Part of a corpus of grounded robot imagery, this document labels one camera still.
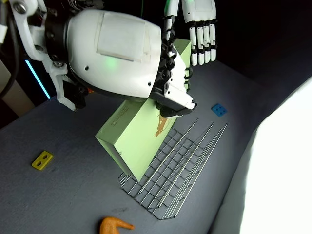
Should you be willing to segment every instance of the yellow toy brick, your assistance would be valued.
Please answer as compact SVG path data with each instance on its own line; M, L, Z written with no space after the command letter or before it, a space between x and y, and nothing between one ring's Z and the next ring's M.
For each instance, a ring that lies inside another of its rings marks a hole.
M49 152L43 151L31 165L34 168L41 171L52 158L53 158L52 154L50 154Z

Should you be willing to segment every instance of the gray table surface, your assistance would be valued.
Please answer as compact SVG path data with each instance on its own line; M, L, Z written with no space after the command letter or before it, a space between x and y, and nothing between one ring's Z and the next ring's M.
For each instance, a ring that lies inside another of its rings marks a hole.
M119 186L121 169L95 134L122 100L90 94L87 107L72 112L55 98L0 130L0 232L3 234L95 234L105 216L135 225L138 234L207 233L254 128L249 123L257 86L214 62L196 67L191 94L199 105L175 128L195 139L212 122L229 126L178 216L158 221ZM217 117L210 108L228 110ZM43 151L54 155L43 171L31 167Z

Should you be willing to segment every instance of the green box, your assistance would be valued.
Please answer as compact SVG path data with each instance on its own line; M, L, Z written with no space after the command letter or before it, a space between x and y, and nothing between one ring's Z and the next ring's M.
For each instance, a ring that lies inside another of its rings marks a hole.
M177 39L174 43L189 67L191 44ZM124 171L140 181L176 118L163 118L151 99L126 100L96 134L97 140Z

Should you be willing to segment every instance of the blue toy brick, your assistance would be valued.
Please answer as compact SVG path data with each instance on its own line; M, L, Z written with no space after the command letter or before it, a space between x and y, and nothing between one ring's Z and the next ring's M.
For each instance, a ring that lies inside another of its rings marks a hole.
M221 117L227 113L227 110L222 105L220 105L219 103L217 105L213 106L211 109L219 117Z

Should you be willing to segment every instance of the metal dish rack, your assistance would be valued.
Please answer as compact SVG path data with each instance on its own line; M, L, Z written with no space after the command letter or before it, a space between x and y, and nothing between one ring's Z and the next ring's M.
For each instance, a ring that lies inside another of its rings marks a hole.
M174 128L169 131L140 182L125 173L119 176L121 188L159 220L177 216L227 127L226 124L202 147L214 124L191 141L186 135L197 121L185 134Z

